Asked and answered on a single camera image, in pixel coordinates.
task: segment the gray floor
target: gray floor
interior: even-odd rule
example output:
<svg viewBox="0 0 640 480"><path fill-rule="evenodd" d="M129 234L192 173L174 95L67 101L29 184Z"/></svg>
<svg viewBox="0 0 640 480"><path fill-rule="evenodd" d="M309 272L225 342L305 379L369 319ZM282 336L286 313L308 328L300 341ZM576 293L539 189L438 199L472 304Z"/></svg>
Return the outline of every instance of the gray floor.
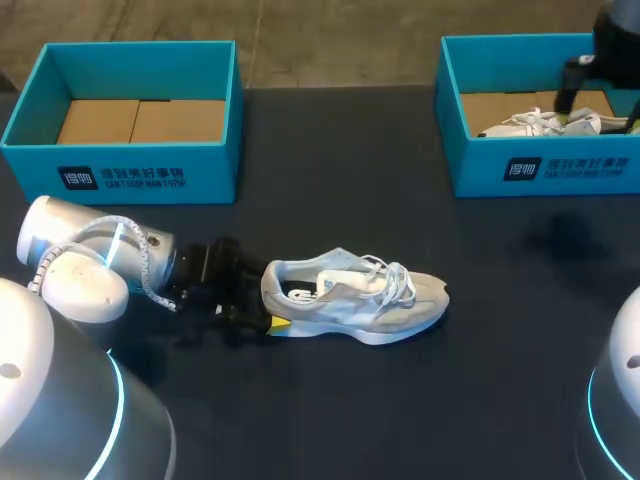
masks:
<svg viewBox="0 0 640 480"><path fill-rule="evenodd" d="M251 87L430 84L442 35L589 31L601 0L0 0L0 70L46 42L234 39Z"/></svg>

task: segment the sneaker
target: sneaker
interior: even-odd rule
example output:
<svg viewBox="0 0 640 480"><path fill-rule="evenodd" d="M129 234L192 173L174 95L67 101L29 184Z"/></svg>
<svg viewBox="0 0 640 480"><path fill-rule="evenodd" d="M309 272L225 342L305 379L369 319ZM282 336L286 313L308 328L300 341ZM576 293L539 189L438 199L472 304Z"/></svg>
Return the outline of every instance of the sneaker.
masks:
<svg viewBox="0 0 640 480"><path fill-rule="evenodd" d="M436 323L449 305L445 285L399 263L336 248L310 260L271 262L261 289L267 311L291 322L276 335L344 333L382 345Z"/></svg>
<svg viewBox="0 0 640 480"><path fill-rule="evenodd" d="M627 118L605 117L589 108L576 110L569 115L567 123L560 121L556 112L541 112L535 108L531 112L518 113L482 132L480 137L551 137L551 136L591 136L607 133L640 134L640 128L627 131Z"/></svg>

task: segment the glowing blue ring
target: glowing blue ring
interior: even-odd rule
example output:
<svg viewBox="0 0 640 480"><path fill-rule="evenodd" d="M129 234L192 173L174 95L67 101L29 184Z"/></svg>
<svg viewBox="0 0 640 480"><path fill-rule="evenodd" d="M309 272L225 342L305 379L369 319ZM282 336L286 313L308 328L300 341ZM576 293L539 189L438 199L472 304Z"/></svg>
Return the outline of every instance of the glowing blue ring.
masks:
<svg viewBox="0 0 640 480"><path fill-rule="evenodd" d="M122 425L122 415L124 413L124 384L122 383L122 375L120 374L120 369L116 362L107 355L107 358L111 361L113 365L113 369L116 372L116 380L118 381L118 406L116 408L116 418L113 421L113 427L111 428L111 433L109 434L109 438L107 439L107 443L102 449L102 453L98 457L98 460L93 465L89 473L84 480L94 480L100 470L104 466L107 458L109 458L109 454L111 450L113 450L113 445L116 443L116 438L118 437L118 432L120 431L120 426Z"/></svg>
<svg viewBox="0 0 640 480"><path fill-rule="evenodd" d="M589 379L589 388L587 390L587 409L589 410L589 419L591 419L591 427L593 427L593 433L595 433L596 438L598 439L598 443L600 443L600 447L602 447L602 450L604 451L604 453L607 455L607 457L609 457L609 460L611 460L611 463L613 463L613 465L624 476L624 478L626 478L627 480L634 480L633 477L629 475L624 468L622 468L622 465L618 463L618 461L611 454L607 446L604 444L604 441L600 436L600 432L598 431L598 427L596 427L596 422L593 419L593 411L591 410L591 384L593 383L593 376L595 375L595 373L596 373L595 370L591 373L591 378Z"/></svg>

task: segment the yellow tag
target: yellow tag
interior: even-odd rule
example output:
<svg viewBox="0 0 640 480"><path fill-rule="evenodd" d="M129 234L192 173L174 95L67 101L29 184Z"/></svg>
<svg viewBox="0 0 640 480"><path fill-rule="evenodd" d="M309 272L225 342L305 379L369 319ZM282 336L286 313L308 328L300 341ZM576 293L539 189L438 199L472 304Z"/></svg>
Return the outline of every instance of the yellow tag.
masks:
<svg viewBox="0 0 640 480"><path fill-rule="evenodd" d="M267 333L272 334L272 333L281 332L282 330L286 330L290 326L291 326L291 322L289 320L285 320L284 318L274 316L274 317L271 317L271 328Z"/></svg>

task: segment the shoe insole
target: shoe insole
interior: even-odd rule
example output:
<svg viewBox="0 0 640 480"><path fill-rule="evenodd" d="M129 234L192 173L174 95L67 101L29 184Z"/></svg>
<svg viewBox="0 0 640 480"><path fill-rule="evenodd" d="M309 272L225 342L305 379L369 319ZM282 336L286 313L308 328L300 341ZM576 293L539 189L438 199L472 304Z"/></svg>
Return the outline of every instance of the shoe insole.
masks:
<svg viewBox="0 0 640 480"><path fill-rule="evenodd" d="M280 282L282 293L290 300L297 302L310 302L318 298L318 289L314 282L302 282L299 280L285 280Z"/></svg>

